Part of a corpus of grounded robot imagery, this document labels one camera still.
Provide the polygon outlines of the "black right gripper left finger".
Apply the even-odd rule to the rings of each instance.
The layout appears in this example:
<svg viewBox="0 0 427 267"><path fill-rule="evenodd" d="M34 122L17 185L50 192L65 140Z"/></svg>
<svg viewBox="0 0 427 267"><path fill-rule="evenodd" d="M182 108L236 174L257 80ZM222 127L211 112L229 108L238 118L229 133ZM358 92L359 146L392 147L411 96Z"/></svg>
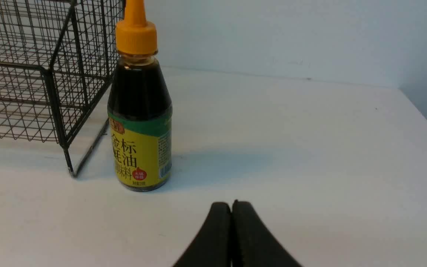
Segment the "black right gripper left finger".
<svg viewBox="0 0 427 267"><path fill-rule="evenodd" d="M200 230L174 266L230 267L230 231L230 206L212 203Z"/></svg>

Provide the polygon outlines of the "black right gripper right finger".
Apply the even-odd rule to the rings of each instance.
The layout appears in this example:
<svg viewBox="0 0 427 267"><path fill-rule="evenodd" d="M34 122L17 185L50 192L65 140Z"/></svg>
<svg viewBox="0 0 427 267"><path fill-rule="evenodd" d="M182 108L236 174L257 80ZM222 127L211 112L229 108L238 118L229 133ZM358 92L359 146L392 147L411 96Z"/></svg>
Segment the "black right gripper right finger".
<svg viewBox="0 0 427 267"><path fill-rule="evenodd" d="M232 206L233 267L300 267L268 230L250 202Z"/></svg>

